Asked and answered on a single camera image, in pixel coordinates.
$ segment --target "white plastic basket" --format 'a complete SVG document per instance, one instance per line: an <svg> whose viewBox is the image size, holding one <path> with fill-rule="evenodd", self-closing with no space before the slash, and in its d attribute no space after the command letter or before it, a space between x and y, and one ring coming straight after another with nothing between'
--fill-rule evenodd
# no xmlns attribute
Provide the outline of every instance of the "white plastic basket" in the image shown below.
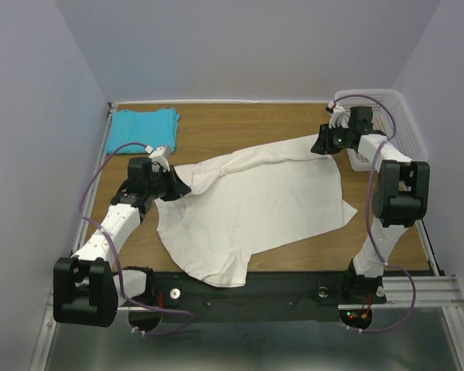
<svg viewBox="0 0 464 371"><path fill-rule="evenodd" d="M402 95L392 89L358 89L341 90L335 94L335 99L344 95L364 94L383 103L394 115L397 126L397 136L390 142L396 149L404 155L416 161L427 161L428 152L425 143L419 134L416 123L405 103ZM384 109L371 100L359 97L351 97L339 102L349 112L354 106L367 106L373 108L373 124L377 130L382 130L385 134L392 132L392 123ZM347 124L347 117L344 117L344 124ZM369 172L371 163L364 156L356 153L353 149L347 149L350 165L356 172Z"/></svg>

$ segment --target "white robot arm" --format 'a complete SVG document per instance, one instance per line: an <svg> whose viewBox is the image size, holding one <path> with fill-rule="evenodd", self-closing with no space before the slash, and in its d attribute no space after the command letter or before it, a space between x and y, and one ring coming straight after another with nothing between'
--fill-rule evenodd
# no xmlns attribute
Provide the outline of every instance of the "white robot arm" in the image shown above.
<svg viewBox="0 0 464 371"><path fill-rule="evenodd" d="M151 209L154 199L172 201L191 189L169 165L170 147L146 148L146 151L151 152L148 157L129 160L128 178L112 198L99 228L72 257L62 257L56 262L53 315L58 322L108 326L125 297L133 298L148 290L150 270L133 267L122 271L125 297L121 294L119 280L111 272L115 262L112 249L118 255Z"/></svg>
<svg viewBox="0 0 464 371"><path fill-rule="evenodd" d="M345 280L349 290L374 294L398 239L426 213L429 165L414 162L387 142L383 132L374 130L371 107L352 107L347 114L343 107L330 102L326 110L332 116L330 123L321 125L311 152L327 155L352 148L370 162L376 157L374 171L379 176L371 203L373 223L363 248L351 261ZM349 117L346 127L339 120L343 115ZM399 188L402 182L408 187L406 190ZM378 252L370 237L374 238Z"/></svg>

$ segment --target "lavender wall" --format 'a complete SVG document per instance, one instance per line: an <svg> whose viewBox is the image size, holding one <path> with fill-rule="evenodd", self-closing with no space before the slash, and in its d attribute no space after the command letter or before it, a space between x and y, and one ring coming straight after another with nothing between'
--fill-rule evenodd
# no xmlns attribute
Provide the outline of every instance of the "lavender wall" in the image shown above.
<svg viewBox="0 0 464 371"><path fill-rule="evenodd" d="M0 0L0 370L29 368L106 100L51 0Z"/></svg>
<svg viewBox="0 0 464 371"><path fill-rule="evenodd" d="M439 0L56 0L108 100L391 87Z"/></svg>
<svg viewBox="0 0 464 371"><path fill-rule="evenodd" d="M443 0L394 87L429 150L425 224L438 262L464 294L464 0Z"/></svg>

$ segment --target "gray floor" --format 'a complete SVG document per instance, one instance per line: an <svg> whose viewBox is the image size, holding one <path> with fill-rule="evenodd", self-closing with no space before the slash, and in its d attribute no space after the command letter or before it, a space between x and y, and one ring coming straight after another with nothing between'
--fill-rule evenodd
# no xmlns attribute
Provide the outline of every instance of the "gray floor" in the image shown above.
<svg viewBox="0 0 464 371"><path fill-rule="evenodd" d="M372 327L402 311L375 311ZM110 328L58 324L46 369L168 371L456 370L457 356L440 308L415 309L400 328L379 335L339 324L269 322L194 324L178 335L131 334L127 312Z"/></svg>

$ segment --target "wooden tabletop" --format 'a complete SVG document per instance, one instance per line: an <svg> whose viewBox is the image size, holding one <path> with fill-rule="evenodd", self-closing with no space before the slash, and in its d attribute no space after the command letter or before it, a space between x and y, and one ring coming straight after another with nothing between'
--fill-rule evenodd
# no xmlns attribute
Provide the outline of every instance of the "wooden tabletop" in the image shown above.
<svg viewBox="0 0 464 371"><path fill-rule="evenodd" d="M180 114L174 165L193 164L237 149L317 134L328 122L323 104L125 104L119 110L150 112L174 107ZM102 221L111 197L127 177L130 155L115 156L101 174L92 217ZM249 271L334 271L347 268L367 236L364 203L369 172L351 169L346 151L333 156L342 177L343 198L358 210L344 228L251 257ZM121 250L122 266L179 271L156 233L158 210L149 212ZM427 270L418 231L411 228L397 243L390 262Z"/></svg>

